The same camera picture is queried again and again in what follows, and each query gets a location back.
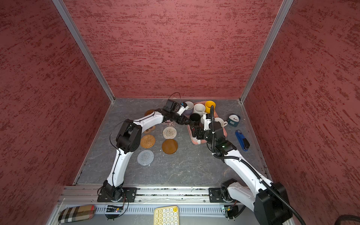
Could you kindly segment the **purple mug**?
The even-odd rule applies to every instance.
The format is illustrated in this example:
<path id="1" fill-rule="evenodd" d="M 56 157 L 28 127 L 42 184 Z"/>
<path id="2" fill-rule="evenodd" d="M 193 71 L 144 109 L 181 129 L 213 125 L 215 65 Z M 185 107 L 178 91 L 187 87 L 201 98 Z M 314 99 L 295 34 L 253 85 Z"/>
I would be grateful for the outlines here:
<path id="1" fill-rule="evenodd" d="M 190 116 L 193 113 L 194 103 L 191 101 L 186 101 L 187 109 L 184 111 L 183 115 Z"/>

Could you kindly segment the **dark glossy brown coaster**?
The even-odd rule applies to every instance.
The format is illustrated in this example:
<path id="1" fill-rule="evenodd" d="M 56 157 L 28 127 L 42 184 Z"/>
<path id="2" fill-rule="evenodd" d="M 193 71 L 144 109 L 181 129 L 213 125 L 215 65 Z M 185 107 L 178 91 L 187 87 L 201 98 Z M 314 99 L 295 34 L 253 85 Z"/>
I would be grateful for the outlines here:
<path id="1" fill-rule="evenodd" d="M 154 109 L 148 110 L 148 111 L 145 112 L 144 116 L 148 116 L 148 115 L 150 115 L 150 114 L 152 114 L 154 112 L 155 112 Z"/>

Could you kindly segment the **black mug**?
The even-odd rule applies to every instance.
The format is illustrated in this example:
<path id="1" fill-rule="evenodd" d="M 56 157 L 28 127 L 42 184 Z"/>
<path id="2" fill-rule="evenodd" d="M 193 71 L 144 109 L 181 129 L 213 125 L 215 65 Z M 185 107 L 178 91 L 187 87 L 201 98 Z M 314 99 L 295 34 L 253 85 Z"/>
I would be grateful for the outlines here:
<path id="1" fill-rule="evenodd" d="M 199 126 L 201 121 L 201 115 L 193 113 L 189 117 L 191 126 Z"/>

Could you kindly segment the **beige woven round coaster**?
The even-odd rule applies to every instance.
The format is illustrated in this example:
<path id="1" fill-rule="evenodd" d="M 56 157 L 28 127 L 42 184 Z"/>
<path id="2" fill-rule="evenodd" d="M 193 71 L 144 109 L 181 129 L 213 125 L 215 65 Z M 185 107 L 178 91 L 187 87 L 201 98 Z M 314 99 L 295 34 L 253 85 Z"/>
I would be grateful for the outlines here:
<path id="1" fill-rule="evenodd" d="M 163 137 L 165 139 L 174 139 L 177 136 L 177 130 L 174 127 L 166 127 L 163 130 Z"/>

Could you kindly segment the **paw print cork coaster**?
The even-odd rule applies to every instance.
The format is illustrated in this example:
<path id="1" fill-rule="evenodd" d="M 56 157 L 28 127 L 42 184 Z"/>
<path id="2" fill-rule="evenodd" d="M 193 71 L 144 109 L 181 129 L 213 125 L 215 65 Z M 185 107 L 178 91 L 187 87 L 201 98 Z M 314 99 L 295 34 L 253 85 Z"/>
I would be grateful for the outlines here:
<path id="1" fill-rule="evenodd" d="M 145 134 L 150 134 L 152 131 L 154 131 L 156 126 L 152 126 L 144 131 Z"/>

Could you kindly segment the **white mug back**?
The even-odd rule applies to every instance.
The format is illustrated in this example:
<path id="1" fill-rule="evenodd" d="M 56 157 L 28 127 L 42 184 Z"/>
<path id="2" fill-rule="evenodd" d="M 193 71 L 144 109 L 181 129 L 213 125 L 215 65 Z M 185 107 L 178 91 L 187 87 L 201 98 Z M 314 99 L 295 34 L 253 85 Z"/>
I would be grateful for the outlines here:
<path id="1" fill-rule="evenodd" d="M 195 104 L 193 107 L 193 113 L 203 116 L 204 114 L 206 114 L 206 106 L 201 103 Z"/>

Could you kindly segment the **brown wooden round coaster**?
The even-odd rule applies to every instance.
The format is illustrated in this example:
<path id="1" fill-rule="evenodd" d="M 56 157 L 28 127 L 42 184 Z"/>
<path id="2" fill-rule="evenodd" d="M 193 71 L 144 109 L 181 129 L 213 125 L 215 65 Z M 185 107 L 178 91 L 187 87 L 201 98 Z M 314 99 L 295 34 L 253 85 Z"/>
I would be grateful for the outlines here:
<path id="1" fill-rule="evenodd" d="M 178 149 L 178 143 L 174 139 L 167 139 L 162 143 L 162 151 L 165 154 L 174 154 Z"/>

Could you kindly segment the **grey round coaster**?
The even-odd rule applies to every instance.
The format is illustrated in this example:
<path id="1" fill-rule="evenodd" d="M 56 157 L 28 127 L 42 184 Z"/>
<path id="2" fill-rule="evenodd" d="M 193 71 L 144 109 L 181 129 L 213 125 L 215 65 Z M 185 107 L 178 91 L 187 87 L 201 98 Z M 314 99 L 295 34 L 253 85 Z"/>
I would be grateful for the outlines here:
<path id="1" fill-rule="evenodd" d="M 150 165 L 154 160 L 154 153 L 150 150 L 144 150 L 137 157 L 138 164 L 142 166 Z"/>

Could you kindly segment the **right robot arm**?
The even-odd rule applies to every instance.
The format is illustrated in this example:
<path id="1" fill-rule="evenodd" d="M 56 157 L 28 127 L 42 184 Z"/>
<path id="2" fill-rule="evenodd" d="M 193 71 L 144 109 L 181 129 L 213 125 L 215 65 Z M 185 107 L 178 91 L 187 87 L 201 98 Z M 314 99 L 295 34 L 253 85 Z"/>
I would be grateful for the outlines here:
<path id="1" fill-rule="evenodd" d="M 215 120 L 214 113 L 214 107 L 210 107 L 210 112 L 204 115 L 204 128 L 195 126 L 192 135 L 205 140 L 212 155 L 231 167 L 247 185 L 244 188 L 236 181 L 229 181 L 225 188 L 230 198 L 252 210 L 261 225 L 282 225 L 292 217 L 305 224 L 301 215 L 290 205 L 285 187 L 260 174 L 226 140 L 223 127 Z"/>

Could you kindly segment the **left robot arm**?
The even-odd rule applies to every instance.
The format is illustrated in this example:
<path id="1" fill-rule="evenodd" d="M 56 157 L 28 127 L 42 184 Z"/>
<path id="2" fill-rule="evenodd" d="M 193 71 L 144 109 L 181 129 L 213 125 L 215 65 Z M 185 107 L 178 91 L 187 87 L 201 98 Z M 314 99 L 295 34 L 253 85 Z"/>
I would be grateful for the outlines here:
<path id="1" fill-rule="evenodd" d="M 171 121 L 179 125 L 188 125 L 190 120 L 183 114 L 188 110 L 184 102 L 167 100 L 165 106 L 137 120 L 126 119 L 116 137 L 116 156 L 107 179 L 99 189 L 98 202 L 120 202 L 126 197 L 123 190 L 124 176 L 129 160 L 141 143 L 142 133 L 158 124 Z"/>

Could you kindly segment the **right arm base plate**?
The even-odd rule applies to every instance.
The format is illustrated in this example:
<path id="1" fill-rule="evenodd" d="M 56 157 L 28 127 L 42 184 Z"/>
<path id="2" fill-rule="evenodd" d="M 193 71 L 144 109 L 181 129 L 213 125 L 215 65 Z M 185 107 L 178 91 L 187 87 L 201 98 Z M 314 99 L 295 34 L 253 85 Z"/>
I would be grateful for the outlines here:
<path id="1" fill-rule="evenodd" d="M 224 203 L 222 190 L 219 187 L 210 187 L 209 191 L 209 200 L 211 203 Z"/>

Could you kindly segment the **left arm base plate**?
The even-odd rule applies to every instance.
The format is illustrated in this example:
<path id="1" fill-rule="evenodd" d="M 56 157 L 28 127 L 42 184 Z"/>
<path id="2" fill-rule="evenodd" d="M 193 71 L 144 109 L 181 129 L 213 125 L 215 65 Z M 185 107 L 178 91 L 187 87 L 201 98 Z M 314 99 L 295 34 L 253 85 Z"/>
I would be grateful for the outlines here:
<path id="1" fill-rule="evenodd" d="M 103 188 L 99 189 L 97 202 L 99 203 L 120 203 L 128 201 L 130 203 L 133 203 L 135 201 L 135 197 L 137 195 L 137 188 L 135 187 L 123 187 L 121 194 L 122 196 L 119 197 L 117 200 L 112 200 L 107 194 L 106 191 L 103 190 Z"/>

